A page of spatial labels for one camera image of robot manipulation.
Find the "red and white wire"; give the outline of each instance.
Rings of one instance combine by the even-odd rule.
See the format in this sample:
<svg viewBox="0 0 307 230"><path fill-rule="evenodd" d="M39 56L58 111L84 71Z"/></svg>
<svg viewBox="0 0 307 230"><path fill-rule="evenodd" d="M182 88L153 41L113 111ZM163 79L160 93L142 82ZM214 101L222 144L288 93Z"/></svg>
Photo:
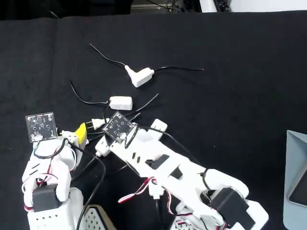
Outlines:
<svg viewBox="0 0 307 230"><path fill-rule="evenodd" d="M23 193L26 192L26 190L25 190L24 187L25 187L26 183L29 182L29 179L33 179L33 178L39 179L39 178L40 178L40 179L42 179L43 181L46 181L46 180L45 180L46 176L47 176L47 177L51 176L51 177L53 177L53 178L55 178L55 179L58 180L58 178L57 178L55 175L51 174L51 173L38 173L38 174L33 174L33 175L29 176L29 177L23 182L23 185L21 186L22 192L23 192Z"/></svg>
<svg viewBox="0 0 307 230"><path fill-rule="evenodd" d="M124 203L125 201L127 200L130 200L131 198L133 198L135 195L139 195L139 194L142 194L146 189L147 187L149 186L149 182L153 179L154 177L149 177L147 178L144 183L139 187L139 189L135 192L135 193L131 193L131 194L128 194L124 197L122 197L121 199L118 200L118 202L120 204Z"/></svg>
<svg viewBox="0 0 307 230"><path fill-rule="evenodd" d="M171 195L171 193L170 193L167 189L165 189L165 191L167 192L167 195L168 195L168 200L167 200L167 205L166 205L166 207L167 207L167 211L168 211L169 214L172 214L172 215L177 216L177 217L187 217L187 216L189 216L189 215L192 215L192 213L174 214L174 213L172 212L172 210L171 210L172 195Z"/></svg>
<svg viewBox="0 0 307 230"><path fill-rule="evenodd" d="M24 205L24 210L26 212L33 212L34 211L32 207L27 207L26 205Z"/></svg>

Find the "black fabric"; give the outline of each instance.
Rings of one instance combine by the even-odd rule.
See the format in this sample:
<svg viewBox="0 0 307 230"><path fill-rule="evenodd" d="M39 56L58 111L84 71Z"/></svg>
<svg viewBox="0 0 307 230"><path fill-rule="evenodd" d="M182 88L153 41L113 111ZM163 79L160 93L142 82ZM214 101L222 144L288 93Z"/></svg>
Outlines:
<svg viewBox="0 0 307 230"><path fill-rule="evenodd" d="M246 183L249 198L269 213L264 229L284 229L286 130L306 132L307 126L306 20L307 12L298 11L0 22L0 229L28 226L21 176L31 145L24 116L53 111L63 130L101 117L103 108L79 102L69 80L86 100L129 95L134 108L159 92L138 123L166 122L168 132L201 164ZM181 66L205 71L161 71L136 89L125 70L101 58L89 42L134 70ZM167 137L162 141L185 155ZM89 160L84 156L81 166ZM104 161L108 170L122 166L112 154ZM96 165L78 183L85 199L100 172ZM117 203L141 183L124 169L105 180L93 203L119 230L156 230L155 205L147 193ZM168 225L166 197L163 202Z"/></svg>

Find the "cable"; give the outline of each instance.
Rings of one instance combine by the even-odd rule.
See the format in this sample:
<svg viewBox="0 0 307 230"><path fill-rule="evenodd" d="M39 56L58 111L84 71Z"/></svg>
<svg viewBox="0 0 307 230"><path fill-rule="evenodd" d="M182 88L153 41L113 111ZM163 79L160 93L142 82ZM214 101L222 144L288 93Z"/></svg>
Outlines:
<svg viewBox="0 0 307 230"><path fill-rule="evenodd" d="M142 107L138 108L137 110L135 111L132 111L128 114L125 114L125 116L130 116L130 115L133 115L137 112L139 112L140 110L144 109L146 106L148 106L157 96L159 96L159 93L157 93L152 99L150 99L145 105L143 105Z"/></svg>
<svg viewBox="0 0 307 230"><path fill-rule="evenodd" d="M104 134L102 133L102 134L100 134L100 135L97 135L96 137L93 137L93 138L88 139L88 142L91 143L92 141L97 140L97 139L99 139L99 138L102 138L103 136L104 136Z"/></svg>
<svg viewBox="0 0 307 230"><path fill-rule="evenodd" d="M89 169L89 167L91 166L91 164L92 164L94 161L95 161L94 158L91 159L91 160L87 163L87 165L85 165L85 167L84 167L76 176L74 176L74 177L71 179L71 183L73 183L73 182L75 182L76 180L78 180L78 179L82 176L82 174L83 174L85 171L87 171L87 170Z"/></svg>
<svg viewBox="0 0 307 230"><path fill-rule="evenodd" d="M139 195L139 194L142 194L146 189L147 187L149 186L149 182L153 179L154 177L148 177L144 182L143 184L138 188L138 190L136 190L135 193L132 193L132 194L129 194L129 195L126 195L124 197L122 197L121 199L118 200L118 203L122 204L124 203L125 201L127 200L130 200L131 198L133 198L135 195Z"/></svg>
<svg viewBox="0 0 307 230"><path fill-rule="evenodd" d="M52 14L52 16L53 17L55 17L56 19L59 19L59 17L54 13L54 12L52 12L52 11L49 11L49 13L51 13Z"/></svg>
<svg viewBox="0 0 307 230"><path fill-rule="evenodd" d="M169 136L176 144L178 144L194 160L195 163L200 164L200 162L194 157L194 155L186 147L184 147L179 141L177 141L173 136L171 136L170 134L168 134L164 131L161 131L159 129L146 127L146 126L139 126L139 128L150 129L150 130L156 131L158 133L162 133L162 134Z"/></svg>
<svg viewBox="0 0 307 230"><path fill-rule="evenodd" d="M158 69L156 69L154 72L156 73L157 71L161 71L164 69L181 69L181 70L187 70L187 71L204 71L204 69L190 69L190 68L185 68L185 67L176 67L176 66L163 66Z"/></svg>
<svg viewBox="0 0 307 230"><path fill-rule="evenodd" d="M97 157L97 156L95 156L95 155L93 155L93 154L91 154L91 153L85 151L84 149L79 148L78 146L74 145L74 144L71 143L70 141L68 141L68 143L69 143L72 147L74 147L74 148L76 148L77 150L81 151L82 153L85 153L85 154L88 154L88 155L92 156L93 159L99 161L99 163L100 163L101 166L102 166L101 178L100 178L99 182L97 183L96 187L94 188L94 190L92 191L92 194L91 194L90 197L88 198L87 202L86 202L85 205L83 206L83 209L82 209L82 211L81 211L81 213L80 213L80 216L79 216L79 219L78 219L78 223L77 223L77 227L76 227L76 230L79 230L79 229L80 229L81 220L82 220L82 218L83 218L83 215L84 215L84 213L85 213L85 210L86 210L87 206L90 204L91 200L93 199L93 197L95 196L96 192L98 191L99 186L102 184L102 182L103 182L104 179L105 179L106 167L105 167L105 164L102 162L102 160L101 160L99 157Z"/></svg>
<svg viewBox="0 0 307 230"><path fill-rule="evenodd" d="M158 219L161 225L161 228L163 229L163 221L162 221L162 213L161 213L161 199L155 199L155 208L157 210L157 214L158 214Z"/></svg>
<svg viewBox="0 0 307 230"><path fill-rule="evenodd" d="M130 119L130 121L133 121L135 118L137 118L141 113L136 114L133 118Z"/></svg>
<svg viewBox="0 0 307 230"><path fill-rule="evenodd" d="M133 139L135 138L137 132L139 131L139 125L136 124L135 126L135 130L134 133L132 134L132 137L130 138L130 140L127 143L127 137L125 138L125 149L127 149L129 147L129 145L131 144L131 142L133 141Z"/></svg>
<svg viewBox="0 0 307 230"><path fill-rule="evenodd" d="M207 225L205 224L205 221L203 221L203 219L201 218L201 222L203 223L204 227L206 230L208 230Z"/></svg>
<svg viewBox="0 0 307 230"><path fill-rule="evenodd" d="M75 88L74 88L74 86L73 86L73 84L72 84L72 81L70 81L70 84L71 84L71 89L72 89L72 91L74 92L74 94L77 96L77 98L81 101L81 102L83 102L84 104L108 104L109 103L109 101L106 101L106 102L87 102L87 101L85 101L85 100L83 100L79 95L78 95L78 93L76 92L76 90L75 90Z"/></svg>
<svg viewBox="0 0 307 230"><path fill-rule="evenodd" d="M62 142L62 145L60 146L60 148L59 148L59 149L57 148L57 149L54 151L54 153L51 154L51 155L49 155L49 156L39 156L39 155L37 155L37 154L35 153L36 150L37 150L37 148L38 148L38 145L39 145L39 143L38 143L38 144L36 145L35 149L33 150L33 155L36 156L36 157L39 158L39 159L54 158L55 156L57 156L57 155L63 150L63 148L64 148L64 146L65 146L65 142L66 142L67 140L68 140L67 138L64 138L64 139L63 139L63 142Z"/></svg>
<svg viewBox="0 0 307 230"><path fill-rule="evenodd" d="M109 58L107 58L105 55L103 55L95 46L93 46L91 43L90 43L90 46L96 50L104 59L108 60L109 62L113 62L113 63L116 63L116 64L120 64L122 65L123 67L125 67L125 64L120 62L120 61L114 61L114 60L111 60Z"/></svg>
<svg viewBox="0 0 307 230"><path fill-rule="evenodd" d="M150 2L150 3L153 4L153 5L157 5L157 6L160 6L160 7L162 7L162 8L166 8L166 9L170 10L170 8L168 8L168 7L166 7L166 6L162 6L162 5L160 5L160 4L158 4L158 3L155 3L155 2L153 2L153 1L151 1L151 0L147 0L147 1Z"/></svg>
<svg viewBox="0 0 307 230"><path fill-rule="evenodd" d="M167 207L167 211L168 211L169 214L172 214L172 215L177 216L177 217L187 217L187 216L190 216L190 215L193 214L193 213L191 213L191 212L189 212L189 213L183 213L183 214L174 214L174 213L172 212L172 210L171 210L172 195L171 195L171 193L170 193L165 187L163 187L163 188L164 188L164 190L167 192L167 195L168 195L168 200L167 200L167 205L166 205L166 207Z"/></svg>
<svg viewBox="0 0 307 230"><path fill-rule="evenodd" d="M101 132L93 132L93 133L87 133L87 135L98 135L98 134L103 134L105 133L104 131Z"/></svg>
<svg viewBox="0 0 307 230"><path fill-rule="evenodd" d="M127 166L128 166L128 165L125 164L124 166L120 167L119 169L117 169L117 170L115 170L115 171L113 171L113 172L107 172L107 173L106 173L106 176L113 176L113 175L119 173L120 171L122 171L123 169L127 168Z"/></svg>

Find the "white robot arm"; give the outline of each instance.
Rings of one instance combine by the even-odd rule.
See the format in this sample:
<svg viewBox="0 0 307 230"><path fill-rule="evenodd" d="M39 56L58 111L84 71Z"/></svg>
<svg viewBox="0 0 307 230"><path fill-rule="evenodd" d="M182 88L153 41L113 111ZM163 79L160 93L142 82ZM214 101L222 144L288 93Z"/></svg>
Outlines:
<svg viewBox="0 0 307 230"><path fill-rule="evenodd" d="M31 230L75 230L83 208L79 189L70 188L71 175L80 163L86 142L86 128L56 135L53 113L26 117L29 138L33 143L30 160L22 176L24 208Z"/></svg>
<svg viewBox="0 0 307 230"><path fill-rule="evenodd" d="M106 156L111 151L140 177L148 178L145 183L154 199L166 191L169 213L173 214L171 196L178 198L181 202L174 214L174 227L184 223L196 230L260 230L268 214L259 203L246 200L248 187L218 170L199 166L162 144L159 139L166 128L165 123L156 119L151 129L145 131L116 112L104 127L115 141L108 145L103 137L96 146L96 154ZM119 203L137 193L123 197Z"/></svg>

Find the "black tablecloth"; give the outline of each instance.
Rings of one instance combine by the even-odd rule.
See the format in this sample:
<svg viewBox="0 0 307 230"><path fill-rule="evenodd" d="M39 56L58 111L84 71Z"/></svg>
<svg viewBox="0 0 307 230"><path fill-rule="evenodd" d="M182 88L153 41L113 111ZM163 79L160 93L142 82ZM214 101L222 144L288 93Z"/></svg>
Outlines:
<svg viewBox="0 0 307 230"><path fill-rule="evenodd" d="M265 229L283 229L286 130L306 132L307 126L306 20L307 12L282 12L0 22L0 228L28 228L20 189L31 153L24 116L53 111L63 130L101 117L102 107L76 99L69 86L73 80L84 99L129 95L134 108L159 92L137 122L166 122L168 132L204 167L246 183L249 198L269 213ZM137 89L124 69L105 61L89 42L135 70L205 71L161 71ZM167 137L162 141L185 155ZM122 165L112 154L103 160L108 170ZM81 165L88 161L84 156ZM85 199L99 175L96 165L78 183ZM154 201L147 194L117 203L141 183L125 169L106 178L93 203L118 229L156 230ZM167 225L171 217L163 210Z"/></svg>

